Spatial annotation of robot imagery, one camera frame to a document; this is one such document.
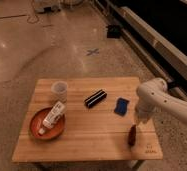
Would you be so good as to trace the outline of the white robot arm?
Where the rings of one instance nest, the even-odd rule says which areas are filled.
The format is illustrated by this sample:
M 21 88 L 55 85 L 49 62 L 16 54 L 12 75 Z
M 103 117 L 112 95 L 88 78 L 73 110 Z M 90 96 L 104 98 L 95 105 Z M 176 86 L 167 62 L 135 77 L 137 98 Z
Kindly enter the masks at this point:
M 187 102 L 169 95 L 167 90 L 168 84 L 162 78 L 154 78 L 140 84 L 136 89 L 137 117 L 149 120 L 153 110 L 159 107 L 187 125 Z

